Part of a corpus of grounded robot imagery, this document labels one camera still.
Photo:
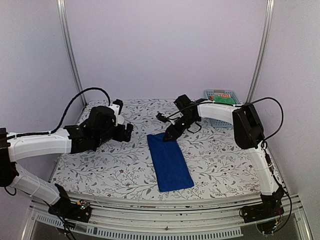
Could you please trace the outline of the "aluminium front table rail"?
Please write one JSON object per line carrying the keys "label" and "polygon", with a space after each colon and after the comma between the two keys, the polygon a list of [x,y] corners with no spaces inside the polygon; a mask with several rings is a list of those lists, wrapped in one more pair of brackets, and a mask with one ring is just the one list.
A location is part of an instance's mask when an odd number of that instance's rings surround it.
{"label": "aluminium front table rail", "polygon": [[77,240],[313,240],[298,195],[282,199],[284,214],[245,222],[245,206],[261,203],[257,193],[196,200],[141,200],[70,193],[92,208],[87,223],[70,222]]}

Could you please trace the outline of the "green rolled towel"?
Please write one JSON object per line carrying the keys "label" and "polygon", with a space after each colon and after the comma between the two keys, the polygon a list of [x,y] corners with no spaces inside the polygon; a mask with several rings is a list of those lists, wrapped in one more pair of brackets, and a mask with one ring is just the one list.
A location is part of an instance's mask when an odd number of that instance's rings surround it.
{"label": "green rolled towel", "polygon": [[215,103],[218,104],[227,104],[227,105],[235,105],[236,101],[231,97],[231,98],[222,98],[219,99],[218,101],[214,101]]}

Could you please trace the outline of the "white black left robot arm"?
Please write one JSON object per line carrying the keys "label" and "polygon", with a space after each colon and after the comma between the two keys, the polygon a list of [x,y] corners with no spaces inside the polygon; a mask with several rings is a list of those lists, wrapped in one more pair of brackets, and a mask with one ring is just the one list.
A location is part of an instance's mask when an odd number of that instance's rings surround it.
{"label": "white black left robot arm", "polygon": [[74,213],[74,205],[63,187],[28,172],[19,160],[52,154],[96,151],[114,140],[129,142],[133,125],[125,123],[119,105],[97,106],[79,125],[67,125],[50,132],[8,133],[0,130],[0,186],[21,190],[52,205],[63,216]]}

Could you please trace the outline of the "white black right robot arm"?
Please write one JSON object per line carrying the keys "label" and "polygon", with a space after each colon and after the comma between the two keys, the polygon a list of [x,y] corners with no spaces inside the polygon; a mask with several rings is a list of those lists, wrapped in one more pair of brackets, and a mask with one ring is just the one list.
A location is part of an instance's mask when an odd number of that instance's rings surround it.
{"label": "white black right robot arm", "polygon": [[156,115],[159,121],[170,123],[163,140],[177,140],[192,124],[197,124],[203,118],[231,124],[235,143],[246,152],[259,179],[262,204],[258,213],[262,218],[274,214],[285,193],[275,176],[274,165],[267,150],[268,138],[264,135],[264,127],[253,103],[226,104],[205,98],[192,101],[184,94],[174,104],[178,108],[179,117],[175,114]]}

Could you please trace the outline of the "white bowl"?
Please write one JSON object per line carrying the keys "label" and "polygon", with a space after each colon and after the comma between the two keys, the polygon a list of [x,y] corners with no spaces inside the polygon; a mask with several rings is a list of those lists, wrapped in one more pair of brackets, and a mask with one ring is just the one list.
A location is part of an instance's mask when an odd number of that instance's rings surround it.
{"label": "white bowl", "polygon": [[118,124],[118,125],[123,125],[124,122],[125,122],[124,117],[123,117],[122,115],[118,115],[118,116],[117,116],[117,124]]}

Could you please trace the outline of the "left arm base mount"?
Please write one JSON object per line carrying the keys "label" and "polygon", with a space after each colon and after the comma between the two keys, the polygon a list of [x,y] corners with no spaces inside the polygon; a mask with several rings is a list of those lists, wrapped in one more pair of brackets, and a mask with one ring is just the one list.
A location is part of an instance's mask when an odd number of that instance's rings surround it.
{"label": "left arm base mount", "polygon": [[78,222],[88,223],[91,217],[92,208],[89,202],[80,200],[72,203],[68,199],[60,199],[55,204],[50,205],[48,213]]}

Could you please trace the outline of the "aluminium frame post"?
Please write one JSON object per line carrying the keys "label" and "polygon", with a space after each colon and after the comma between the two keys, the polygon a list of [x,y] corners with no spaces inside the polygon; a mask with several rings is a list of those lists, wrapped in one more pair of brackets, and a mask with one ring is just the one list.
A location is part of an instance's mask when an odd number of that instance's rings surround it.
{"label": "aluminium frame post", "polygon": [[245,102],[249,103],[253,100],[255,91],[258,86],[260,73],[263,66],[263,61],[265,57],[265,52],[268,45],[269,35],[272,27],[272,21],[273,21],[273,12],[275,7],[275,1],[274,0],[267,0],[266,1],[266,8],[265,8],[265,14],[264,14],[264,21],[263,21],[263,28],[261,33],[261,39],[260,44],[258,48],[257,58],[253,70],[252,79],[250,82],[250,86],[248,89],[247,97]]}
{"label": "aluminium frame post", "polygon": [[68,19],[67,19],[67,11],[66,5],[64,0],[57,0],[57,10],[59,21],[61,25],[62,35],[64,38],[66,53],[68,56],[68,61],[71,68],[72,77],[74,80],[75,88],[77,92],[81,92],[83,90],[83,86],[80,80],[79,71],[77,68],[76,58],[73,51],[72,40],[70,36],[69,26],[68,26]]}

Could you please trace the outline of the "orange patterned rolled towel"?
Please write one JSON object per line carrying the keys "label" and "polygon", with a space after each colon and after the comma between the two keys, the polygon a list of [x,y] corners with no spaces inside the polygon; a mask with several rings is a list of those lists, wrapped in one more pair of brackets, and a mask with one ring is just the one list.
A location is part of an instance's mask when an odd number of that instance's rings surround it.
{"label": "orange patterned rolled towel", "polygon": [[229,99],[231,96],[229,94],[218,94],[218,95],[212,95],[209,97],[209,100],[211,101],[218,101],[220,99]]}

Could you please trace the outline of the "left aluminium frame post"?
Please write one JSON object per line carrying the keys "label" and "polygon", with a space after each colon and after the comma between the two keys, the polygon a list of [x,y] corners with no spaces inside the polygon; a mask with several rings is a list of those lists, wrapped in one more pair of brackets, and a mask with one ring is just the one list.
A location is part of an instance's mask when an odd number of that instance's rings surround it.
{"label": "left aluminium frame post", "polygon": [[66,5],[64,0],[57,0],[57,10],[59,21],[61,25],[62,35],[64,38],[66,53],[68,56],[68,61],[71,68],[72,77],[74,80],[75,88],[77,92],[81,92],[83,90],[83,86],[80,80],[79,71],[77,68],[76,58],[73,51],[72,40],[70,36],[69,26],[68,26],[68,19],[67,19],[67,11]]}

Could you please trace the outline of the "blue towel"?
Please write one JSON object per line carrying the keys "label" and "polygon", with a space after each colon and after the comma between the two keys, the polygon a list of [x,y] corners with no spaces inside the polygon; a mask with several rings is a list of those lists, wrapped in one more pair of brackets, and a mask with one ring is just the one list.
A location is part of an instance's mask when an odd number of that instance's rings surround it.
{"label": "blue towel", "polygon": [[177,141],[164,141],[164,137],[164,133],[147,135],[158,190],[164,193],[194,187],[194,181]]}

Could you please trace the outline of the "right aluminium frame post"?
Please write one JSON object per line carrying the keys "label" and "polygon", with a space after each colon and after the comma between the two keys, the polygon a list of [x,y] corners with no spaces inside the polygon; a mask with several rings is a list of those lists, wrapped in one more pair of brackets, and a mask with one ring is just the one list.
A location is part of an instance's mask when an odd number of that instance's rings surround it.
{"label": "right aluminium frame post", "polygon": [[258,48],[257,58],[253,70],[252,79],[250,82],[250,86],[248,89],[247,97],[245,102],[249,103],[253,100],[255,91],[258,86],[260,73],[263,66],[263,61],[265,57],[265,52],[268,45],[269,35],[272,27],[272,21],[273,21],[273,12],[275,7],[275,1],[274,0],[267,0],[266,1],[266,8],[265,8],[265,14],[264,14],[264,21],[263,21],[263,28],[261,33],[261,39],[260,44]]}

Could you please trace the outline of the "light blue plastic basket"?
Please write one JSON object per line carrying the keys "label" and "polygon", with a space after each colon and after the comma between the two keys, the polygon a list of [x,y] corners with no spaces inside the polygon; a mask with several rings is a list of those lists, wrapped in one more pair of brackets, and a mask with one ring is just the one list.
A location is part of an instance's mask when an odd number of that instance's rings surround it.
{"label": "light blue plastic basket", "polygon": [[[212,95],[229,94],[236,102],[234,105],[216,103],[213,100],[209,100]],[[242,105],[243,102],[232,90],[217,90],[217,89],[205,89],[204,96],[209,100],[208,104],[200,106],[200,115],[203,118],[210,119],[211,125],[214,128],[231,128],[233,127],[233,115],[232,112],[236,109],[236,106]]]}

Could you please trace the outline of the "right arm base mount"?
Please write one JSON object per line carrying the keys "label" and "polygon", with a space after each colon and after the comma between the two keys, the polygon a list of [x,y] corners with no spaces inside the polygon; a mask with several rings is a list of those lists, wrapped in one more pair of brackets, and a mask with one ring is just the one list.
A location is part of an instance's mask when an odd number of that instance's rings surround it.
{"label": "right arm base mount", "polygon": [[283,213],[281,200],[265,200],[259,204],[243,206],[239,210],[239,216],[245,223],[270,219],[256,224],[257,230],[263,235],[272,235],[276,232]]}

